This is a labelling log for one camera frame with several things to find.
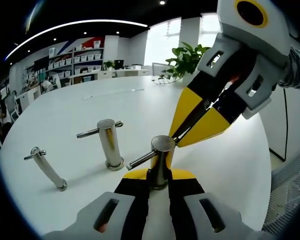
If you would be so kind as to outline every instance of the white round table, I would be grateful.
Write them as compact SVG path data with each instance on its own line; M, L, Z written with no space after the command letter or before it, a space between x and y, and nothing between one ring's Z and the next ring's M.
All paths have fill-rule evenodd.
M102 119L123 121L117 136L127 164L150 150L153 137L169 133L182 87L156 85L152 79L103 79L46 93L12 126L0 151L0 167L17 207L39 235L73 224L79 210L113 192L128 171L106 168L98 135L77 139L76 134L96 128ZM34 146L46 150L48 162L67 180L66 191L58 191L33 160L24 161ZM176 148L172 167L194 173L206 192L261 230L270 199L271 163L258 114L249 120L239 117L219 136ZM152 192L148 204L143 239L174 239L168 189Z

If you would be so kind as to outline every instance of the cylindrical metal post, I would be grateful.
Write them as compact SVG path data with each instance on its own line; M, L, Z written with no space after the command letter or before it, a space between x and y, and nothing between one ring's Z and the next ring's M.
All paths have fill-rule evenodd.
M155 190L162 190L168 184L168 174L174 156L176 142L169 136L155 136L151 149L156 155L151 159L150 181Z
M48 163L44 155L45 151L40 151L40 149L35 146L32 148L30 156L24 158L24 160L33 159L39 168L44 172L44 174L54 183L58 190L64 191L67 189L67 182L55 172L55 170Z
M106 158L105 165L112 171L120 170L125 161L120 156L115 121L104 119L97 123L99 137Z

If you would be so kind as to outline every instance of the ceiling light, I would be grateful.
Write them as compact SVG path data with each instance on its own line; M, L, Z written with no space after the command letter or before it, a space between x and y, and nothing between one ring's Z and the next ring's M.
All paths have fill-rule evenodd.
M142 24L142 23L137 23L133 21L124 21L124 20L113 20L113 19L91 19L91 20L81 20L81 21L73 21L73 22L68 22L65 24L61 24L58 26L51 27L47 30L44 30L42 32L37 33L36 35L33 35L32 37L28 38L25 40L23 43L20 43L19 46L17 46L15 49L13 49L6 57L4 60L7 60L15 51L17 51L19 48L21 48L23 45L26 43L30 42L31 40L35 39L36 37L39 37L42 34L45 34L47 32L50 32L55 29L59 29L62 27L70 26L70 25L75 25L75 24L84 24L84 23L119 23L119 24L130 24L130 25L136 25L140 27L148 27L148 25Z

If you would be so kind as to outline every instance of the window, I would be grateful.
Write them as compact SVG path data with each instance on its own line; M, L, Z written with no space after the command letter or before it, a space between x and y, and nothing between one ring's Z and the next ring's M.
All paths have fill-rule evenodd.
M221 27L216 13L204 13L201 17L199 44L203 47L212 47Z
M172 48L179 46L180 28L181 18L150 27L146 39L144 65L166 64L166 59L173 58Z

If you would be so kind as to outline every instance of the steel pin with handle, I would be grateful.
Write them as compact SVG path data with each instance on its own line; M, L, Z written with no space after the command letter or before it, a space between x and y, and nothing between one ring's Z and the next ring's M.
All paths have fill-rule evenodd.
M124 159L120 156L116 128L124 125L122 121L115 123L112 119L104 119L97 123L97 128L77 134L82 139L94 134L99 134L102 149L106 158L105 165L112 171L118 171L125 165Z
M151 140L151 151L129 163L130 171L151 159L150 182L155 190L162 190L168 185L168 174L174 156L176 140L169 136L159 135Z
M67 189L67 182L55 172L52 166L48 163L44 157L47 154L45 150L40 150L39 147L35 146L32 148L30 155L26 156L24 160L33 159L43 173L54 183L56 188L63 192Z

